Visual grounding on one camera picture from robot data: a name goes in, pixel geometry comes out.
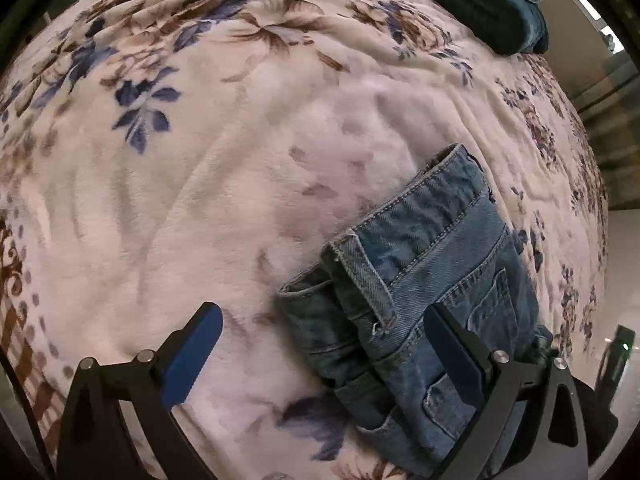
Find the blue gripper pad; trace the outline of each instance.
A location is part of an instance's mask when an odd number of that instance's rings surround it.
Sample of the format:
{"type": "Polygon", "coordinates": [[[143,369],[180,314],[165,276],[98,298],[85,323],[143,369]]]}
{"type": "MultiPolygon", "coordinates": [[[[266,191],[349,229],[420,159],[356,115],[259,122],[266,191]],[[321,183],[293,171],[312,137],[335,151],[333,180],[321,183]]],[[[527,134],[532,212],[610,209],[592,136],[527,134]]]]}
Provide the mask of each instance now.
{"type": "Polygon", "coordinates": [[[193,383],[222,334],[222,311],[215,303],[203,303],[182,329],[186,339],[162,374],[162,403],[171,410],[187,399],[193,383]]]}
{"type": "Polygon", "coordinates": [[[433,305],[424,311],[424,335],[451,379],[460,399],[479,409],[484,405],[484,374],[449,323],[433,305]]]}

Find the wall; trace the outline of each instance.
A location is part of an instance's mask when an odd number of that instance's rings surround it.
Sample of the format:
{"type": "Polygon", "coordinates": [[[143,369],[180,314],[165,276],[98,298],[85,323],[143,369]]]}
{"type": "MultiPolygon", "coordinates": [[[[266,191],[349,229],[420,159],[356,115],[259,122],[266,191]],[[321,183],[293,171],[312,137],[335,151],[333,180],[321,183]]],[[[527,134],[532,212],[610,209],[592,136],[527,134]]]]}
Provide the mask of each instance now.
{"type": "Polygon", "coordinates": [[[638,332],[640,346],[640,209],[609,212],[609,256],[605,303],[598,328],[613,333],[618,323],[638,332]]]}
{"type": "Polygon", "coordinates": [[[611,54],[583,10],[573,0],[543,0],[540,9],[549,30],[545,59],[569,98],[605,78],[611,54]]]}

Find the bed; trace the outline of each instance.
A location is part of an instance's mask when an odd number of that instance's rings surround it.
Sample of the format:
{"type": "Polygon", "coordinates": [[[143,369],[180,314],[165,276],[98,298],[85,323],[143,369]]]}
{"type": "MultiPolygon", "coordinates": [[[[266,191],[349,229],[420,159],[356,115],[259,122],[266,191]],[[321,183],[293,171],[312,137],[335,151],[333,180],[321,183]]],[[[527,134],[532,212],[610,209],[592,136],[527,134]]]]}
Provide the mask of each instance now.
{"type": "Polygon", "coordinates": [[[80,0],[2,81],[0,343],[53,458],[80,359],[130,360],[214,301],[225,333],[174,411],[219,478],[402,476],[272,299],[453,142],[540,322],[588,360],[607,197],[582,123],[543,57],[496,56],[432,0],[80,0]]]}

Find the metal screw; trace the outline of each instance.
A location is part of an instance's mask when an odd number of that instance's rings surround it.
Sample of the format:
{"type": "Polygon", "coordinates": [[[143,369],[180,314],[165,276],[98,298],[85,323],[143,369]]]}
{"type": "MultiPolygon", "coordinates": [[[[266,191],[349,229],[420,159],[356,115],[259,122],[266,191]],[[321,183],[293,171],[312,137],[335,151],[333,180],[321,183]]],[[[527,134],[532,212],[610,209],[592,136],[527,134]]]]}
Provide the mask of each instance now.
{"type": "Polygon", "coordinates": [[[156,353],[153,350],[141,350],[138,352],[138,355],[136,355],[136,359],[141,363],[148,363],[154,358],[154,355],[156,355],[156,353]]]}
{"type": "Polygon", "coordinates": [[[561,357],[556,357],[554,359],[554,365],[556,366],[556,368],[560,368],[561,370],[566,370],[567,367],[566,361],[561,357]]]}
{"type": "Polygon", "coordinates": [[[82,370],[88,370],[95,364],[95,359],[93,357],[85,357],[80,361],[80,368],[82,370]]]}
{"type": "Polygon", "coordinates": [[[496,350],[493,356],[494,361],[497,363],[505,364],[509,362],[509,354],[507,354],[507,352],[505,352],[504,350],[496,350]]]}

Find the folded jeans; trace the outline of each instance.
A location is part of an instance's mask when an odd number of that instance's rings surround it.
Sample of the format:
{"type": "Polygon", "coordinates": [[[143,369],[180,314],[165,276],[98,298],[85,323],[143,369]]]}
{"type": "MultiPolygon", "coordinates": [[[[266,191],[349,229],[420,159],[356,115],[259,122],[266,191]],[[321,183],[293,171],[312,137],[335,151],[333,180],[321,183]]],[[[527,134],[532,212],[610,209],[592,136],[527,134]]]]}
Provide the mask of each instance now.
{"type": "MultiPolygon", "coordinates": [[[[475,157],[440,153],[395,198],[328,243],[279,303],[308,362],[384,458],[429,476],[475,410],[424,335],[442,302],[489,350],[544,358],[538,303],[475,157]]],[[[525,407],[511,413],[487,474],[498,471],[525,407]]]]}

